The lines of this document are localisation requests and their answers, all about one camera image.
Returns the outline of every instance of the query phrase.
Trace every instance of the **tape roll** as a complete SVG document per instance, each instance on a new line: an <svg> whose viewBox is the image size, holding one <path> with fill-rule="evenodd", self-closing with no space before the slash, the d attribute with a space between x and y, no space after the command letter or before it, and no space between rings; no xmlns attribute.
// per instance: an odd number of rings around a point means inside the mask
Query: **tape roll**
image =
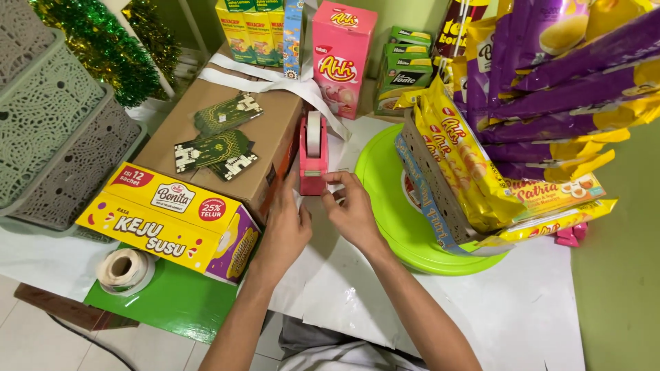
<svg viewBox="0 0 660 371"><path fill-rule="evenodd" d="M111 295L131 296L145 288L156 271L156 257L138 249L115 250L96 267L101 288Z"/></svg>
<svg viewBox="0 0 660 371"><path fill-rule="evenodd" d="M307 114L307 157L321 157L321 112Z"/></svg>

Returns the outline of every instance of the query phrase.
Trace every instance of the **lime green plastic tray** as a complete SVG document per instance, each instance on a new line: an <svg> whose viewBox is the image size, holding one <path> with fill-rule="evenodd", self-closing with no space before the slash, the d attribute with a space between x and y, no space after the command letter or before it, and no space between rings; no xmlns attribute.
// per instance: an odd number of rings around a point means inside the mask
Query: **lime green plastic tray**
<svg viewBox="0 0 660 371"><path fill-rule="evenodd" d="M392 251L407 265L438 275L471 275L497 264L506 254L462 257L439 247L429 222L409 201L403 187L403 165L394 147L402 127L394 125L378 133L364 147L355 166L355 174L372 199L378 227Z"/></svg>

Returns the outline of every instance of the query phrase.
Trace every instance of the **ahh logo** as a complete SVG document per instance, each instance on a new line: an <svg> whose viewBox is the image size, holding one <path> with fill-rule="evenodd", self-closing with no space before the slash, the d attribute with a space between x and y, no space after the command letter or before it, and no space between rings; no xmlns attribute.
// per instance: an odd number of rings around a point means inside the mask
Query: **ahh logo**
<svg viewBox="0 0 660 371"><path fill-rule="evenodd" d="M358 22L359 22L358 16L349 13L344 13L343 9L333 9L333 10L339 13L334 14L332 17L330 17L332 23L345 27L358 26Z"/></svg>
<svg viewBox="0 0 660 371"><path fill-rule="evenodd" d="M319 62L319 73L326 78L338 83L353 81L358 75L353 61L346 60L334 55L328 55Z"/></svg>

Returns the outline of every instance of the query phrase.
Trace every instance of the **green tinsel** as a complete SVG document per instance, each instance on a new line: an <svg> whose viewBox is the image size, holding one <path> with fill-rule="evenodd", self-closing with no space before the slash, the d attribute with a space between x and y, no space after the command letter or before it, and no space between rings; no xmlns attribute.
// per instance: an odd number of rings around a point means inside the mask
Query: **green tinsel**
<svg viewBox="0 0 660 371"><path fill-rule="evenodd" d="M90 75L112 85L122 106L139 106L160 86L147 51L100 1L30 2L46 26L64 31L69 49Z"/></svg>
<svg viewBox="0 0 660 371"><path fill-rule="evenodd" d="M156 5L150 4L149 0L132 0L121 12L163 72L165 79L176 90L174 69L179 64L181 46L156 14ZM153 96L161 100L169 99L162 88L154 92Z"/></svg>

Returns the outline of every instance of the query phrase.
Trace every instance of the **pink tape dispenser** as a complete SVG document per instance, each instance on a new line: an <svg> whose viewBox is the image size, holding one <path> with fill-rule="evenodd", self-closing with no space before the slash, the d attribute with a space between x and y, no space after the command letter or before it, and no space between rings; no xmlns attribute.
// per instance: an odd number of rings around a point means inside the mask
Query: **pink tape dispenser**
<svg viewBox="0 0 660 371"><path fill-rule="evenodd" d="M326 188L321 175L328 172L328 132L325 117L309 111L300 128L300 194L320 196Z"/></svg>

